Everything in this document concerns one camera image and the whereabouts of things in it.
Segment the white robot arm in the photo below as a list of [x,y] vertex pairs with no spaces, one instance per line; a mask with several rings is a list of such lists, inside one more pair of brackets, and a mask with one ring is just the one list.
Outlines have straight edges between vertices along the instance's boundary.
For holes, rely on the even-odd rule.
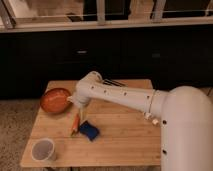
[[109,86],[96,71],[75,86],[69,100],[78,108],[102,99],[161,120],[161,171],[213,171],[213,102],[201,90],[170,91]]

